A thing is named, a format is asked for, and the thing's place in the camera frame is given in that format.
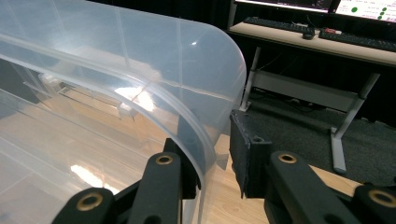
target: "cable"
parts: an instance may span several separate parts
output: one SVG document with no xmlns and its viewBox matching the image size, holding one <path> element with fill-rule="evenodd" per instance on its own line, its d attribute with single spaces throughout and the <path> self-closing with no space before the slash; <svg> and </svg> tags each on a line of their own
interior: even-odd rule
<svg viewBox="0 0 396 224">
<path fill-rule="evenodd" d="M 285 67 L 285 69 L 283 69 L 279 74 L 282 75 L 284 72 L 286 72 L 293 64 L 294 62 L 297 60 L 297 56 L 294 57 L 293 61 L 291 61 L 291 63 L 289 63 L 288 66 Z"/>
<path fill-rule="evenodd" d="M 283 54 L 283 52 L 280 52 L 271 62 L 269 62 L 269 63 L 263 65 L 263 66 L 260 67 L 258 70 L 262 70 L 264 67 L 270 65 L 271 63 L 273 63 L 274 61 L 276 61 L 276 59 L 278 59 L 278 58 L 280 57 L 280 55 L 282 55 L 282 54 Z"/>
<path fill-rule="evenodd" d="M 311 25 L 313 25 L 315 29 L 318 28 L 318 27 L 311 21 L 311 19 L 309 19 L 309 16 L 308 16 L 308 15 L 305 15 L 305 16 L 306 16 L 306 19 L 308 20 L 308 22 L 311 23 Z"/>
</svg>

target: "keyboard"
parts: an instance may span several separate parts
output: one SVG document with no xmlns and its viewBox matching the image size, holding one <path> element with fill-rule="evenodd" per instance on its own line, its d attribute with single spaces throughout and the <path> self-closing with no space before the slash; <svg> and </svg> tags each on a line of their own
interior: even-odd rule
<svg viewBox="0 0 396 224">
<path fill-rule="evenodd" d="M 260 19 L 257 17 L 247 17 L 244 19 L 245 23 L 253 24 L 253 25 L 260 25 L 270 28 L 275 28 L 279 30 L 286 30 L 296 33 L 315 33 L 315 28 L 312 27 L 305 27 L 301 25 L 296 25 L 292 23 L 286 23 L 282 21 L 269 21 L 265 19 Z"/>
<path fill-rule="evenodd" d="M 366 38 L 345 33 L 341 33 L 340 35 L 338 35 L 333 33 L 327 33 L 323 30 L 320 31 L 318 37 L 322 39 L 362 46 L 371 49 L 382 49 L 390 52 L 396 52 L 396 43 L 379 39 Z"/>
</svg>

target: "black mouse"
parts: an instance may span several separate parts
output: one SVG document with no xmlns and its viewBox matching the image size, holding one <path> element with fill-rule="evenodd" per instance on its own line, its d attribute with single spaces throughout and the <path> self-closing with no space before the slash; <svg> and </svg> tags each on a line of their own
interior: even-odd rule
<svg viewBox="0 0 396 224">
<path fill-rule="evenodd" d="M 315 33 L 312 32 L 304 32 L 303 33 L 303 39 L 311 40 L 315 36 Z"/>
</svg>

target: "monitor screen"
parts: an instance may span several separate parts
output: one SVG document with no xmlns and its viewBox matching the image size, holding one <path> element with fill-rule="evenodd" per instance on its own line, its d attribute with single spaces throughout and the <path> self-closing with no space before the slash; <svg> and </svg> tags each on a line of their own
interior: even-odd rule
<svg viewBox="0 0 396 224">
<path fill-rule="evenodd" d="M 396 0 L 339 0 L 334 12 L 337 15 L 396 22 Z"/>
<path fill-rule="evenodd" d="M 279 7 L 328 13 L 332 0 L 235 0 L 235 3 L 249 3 L 264 7 Z"/>
</svg>

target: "transparent plastic bin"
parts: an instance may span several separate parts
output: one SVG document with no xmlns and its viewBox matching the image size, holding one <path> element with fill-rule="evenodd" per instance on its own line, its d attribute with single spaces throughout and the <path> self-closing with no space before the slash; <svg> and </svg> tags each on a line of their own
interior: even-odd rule
<svg viewBox="0 0 396 224">
<path fill-rule="evenodd" d="M 200 178 L 201 222 L 246 79 L 230 37 L 86 1 L 0 0 L 0 58 L 0 223 L 50 223 L 90 186 L 117 193 L 167 137 Z"/>
</svg>

